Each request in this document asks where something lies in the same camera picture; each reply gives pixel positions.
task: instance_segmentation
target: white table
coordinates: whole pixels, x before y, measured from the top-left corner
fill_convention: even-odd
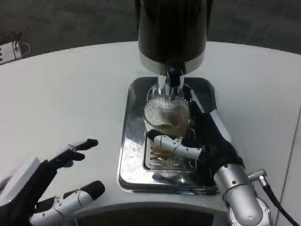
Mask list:
[[[299,55],[208,42],[202,66],[188,75],[212,82],[220,116],[246,170],[265,168],[278,198],[301,106],[300,71]],[[43,198],[101,180],[105,194],[82,215],[136,202],[225,211],[220,196],[131,194],[118,187],[127,89],[141,76],[155,74],[141,65],[136,42],[69,49],[0,66],[0,152],[5,156],[0,177],[29,154],[48,158],[61,145],[90,137],[100,145],[71,169],[59,170]]]

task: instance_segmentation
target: wire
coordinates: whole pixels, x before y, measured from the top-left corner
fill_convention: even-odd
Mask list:
[[[15,54],[15,48],[14,48],[14,42],[11,43],[11,46],[13,48],[13,52],[14,52],[14,56],[15,56],[15,61],[17,61],[17,57],[16,57],[16,54]]]
[[[269,199],[271,199],[272,203],[276,208],[282,213],[282,215],[293,225],[293,226],[300,226],[281,206],[280,202],[276,198],[275,194],[273,193],[270,185],[266,185],[262,187],[265,193],[268,195]]]
[[[24,53],[25,55],[28,54],[30,52],[30,45],[27,42],[25,42],[25,41],[20,41],[20,42],[22,42],[22,43],[24,43],[24,44],[26,44],[28,46],[27,53]]]

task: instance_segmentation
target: glass cup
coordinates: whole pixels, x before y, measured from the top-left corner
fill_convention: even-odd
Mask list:
[[[171,99],[158,95],[150,99],[143,110],[146,131],[154,129],[166,135],[185,137],[190,117],[189,105],[181,97]],[[170,152],[150,142],[154,153],[170,155]]]

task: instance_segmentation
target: metal nozzle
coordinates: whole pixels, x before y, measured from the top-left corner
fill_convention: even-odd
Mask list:
[[[185,74],[185,65],[179,63],[166,65],[165,92],[174,98],[180,92],[180,77]]]

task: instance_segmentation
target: black cable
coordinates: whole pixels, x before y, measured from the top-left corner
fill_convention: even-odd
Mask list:
[[[294,226],[300,226],[281,206],[280,202],[276,198],[273,193],[270,185],[266,185],[262,187],[265,193],[268,195],[269,199],[271,199],[272,203],[276,206],[276,208],[282,213],[282,215]]]
[[[15,54],[15,48],[14,48],[14,42],[11,43],[11,46],[13,48],[14,56],[15,56],[15,61],[17,60],[16,54]]]

